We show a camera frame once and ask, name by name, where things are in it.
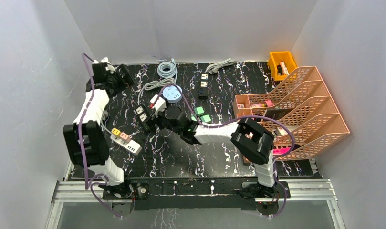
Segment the round light blue socket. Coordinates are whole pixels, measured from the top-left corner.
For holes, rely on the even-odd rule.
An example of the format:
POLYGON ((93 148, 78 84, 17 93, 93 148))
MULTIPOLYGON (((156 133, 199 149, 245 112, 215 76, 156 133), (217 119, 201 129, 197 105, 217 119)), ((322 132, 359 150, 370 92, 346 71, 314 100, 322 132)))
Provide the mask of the round light blue socket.
POLYGON ((182 89, 180 86, 170 85, 167 86, 163 92, 162 96, 170 103, 174 104, 179 102, 182 99, 182 89))

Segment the white power strip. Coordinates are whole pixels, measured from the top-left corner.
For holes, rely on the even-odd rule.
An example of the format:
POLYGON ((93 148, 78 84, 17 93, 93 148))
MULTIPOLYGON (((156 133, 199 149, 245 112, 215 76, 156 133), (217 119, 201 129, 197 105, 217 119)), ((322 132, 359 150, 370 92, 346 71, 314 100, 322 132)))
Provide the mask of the white power strip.
POLYGON ((125 132, 120 131, 117 128, 111 130, 110 139, 124 148, 127 152, 138 155, 142 150, 142 147, 139 143, 132 140, 131 137, 125 132))

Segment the black short power strip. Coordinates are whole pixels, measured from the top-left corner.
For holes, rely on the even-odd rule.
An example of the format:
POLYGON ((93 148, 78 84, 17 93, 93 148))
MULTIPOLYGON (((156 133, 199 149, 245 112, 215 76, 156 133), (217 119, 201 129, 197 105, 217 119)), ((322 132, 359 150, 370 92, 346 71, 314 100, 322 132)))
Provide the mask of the black short power strip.
POLYGON ((199 89, 198 89, 198 97, 201 100, 207 99, 209 94, 209 88, 208 88, 208 73, 202 73, 201 79, 199 82, 199 89))

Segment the mauve plug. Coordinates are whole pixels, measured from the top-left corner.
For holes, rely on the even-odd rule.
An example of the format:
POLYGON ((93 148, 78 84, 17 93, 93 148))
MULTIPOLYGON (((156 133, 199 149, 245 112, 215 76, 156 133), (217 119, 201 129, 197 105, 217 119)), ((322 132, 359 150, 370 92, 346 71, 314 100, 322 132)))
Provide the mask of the mauve plug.
POLYGON ((122 132, 119 137, 125 143, 129 143, 131 141, 131 138, 129 137, 129 135, 124 132, 122 132))

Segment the yellow plug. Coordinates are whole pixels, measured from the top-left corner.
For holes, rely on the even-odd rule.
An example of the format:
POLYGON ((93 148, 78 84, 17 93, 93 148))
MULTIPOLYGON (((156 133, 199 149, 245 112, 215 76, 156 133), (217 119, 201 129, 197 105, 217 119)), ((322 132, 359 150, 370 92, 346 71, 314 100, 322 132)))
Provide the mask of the yellow plug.
POLYGON ((120 134, 121 134, 121 131, 119 129, 117 129, 117 128, 113 128, 111 130, 111 133, 112 133, 112 135, 119 137, 120 134))

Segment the black long power strip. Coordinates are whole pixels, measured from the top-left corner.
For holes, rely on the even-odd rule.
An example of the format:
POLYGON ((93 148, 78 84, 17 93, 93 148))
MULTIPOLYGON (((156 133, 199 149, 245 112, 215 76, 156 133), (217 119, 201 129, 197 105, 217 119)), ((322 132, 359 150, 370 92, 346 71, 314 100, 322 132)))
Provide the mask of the black long power strip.
POLYGON ((152 133, 156 130, 155 121, 144 105, 138 105, 135 109, 135 113, 137 120, 145 132, 152 133))

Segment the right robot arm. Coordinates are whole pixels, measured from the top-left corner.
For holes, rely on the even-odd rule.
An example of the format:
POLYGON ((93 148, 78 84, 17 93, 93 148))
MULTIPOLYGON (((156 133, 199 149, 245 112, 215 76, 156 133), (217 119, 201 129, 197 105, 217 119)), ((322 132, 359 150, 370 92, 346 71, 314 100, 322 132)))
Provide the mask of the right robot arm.
POLYGON ((187 118, 179 107, 155 108, 152 118, 159 128, 178 134, 191 145, 231 142, 254 164, 260 193, 266 198, 277 193, 272 161, 274 136, 252 118, 228 124, 200 124, 187 118))

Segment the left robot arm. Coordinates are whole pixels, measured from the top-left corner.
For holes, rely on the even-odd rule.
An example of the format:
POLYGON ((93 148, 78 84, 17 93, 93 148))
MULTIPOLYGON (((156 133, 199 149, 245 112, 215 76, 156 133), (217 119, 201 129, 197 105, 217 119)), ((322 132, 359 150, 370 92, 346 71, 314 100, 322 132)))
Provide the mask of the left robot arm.
POLYGON ((109 186, 115 186, 120 198, 128 198, 133 186, 125 181, 124 171, 110 158, 101 123, 110 98, 134 85, 135 78, 125 65, 114 66, 105 60, 94 61, 92 70, 81 111, 71 124, 63 127, 63 136, 71 162, 84 169, 85 178, 93 171, 109 186))

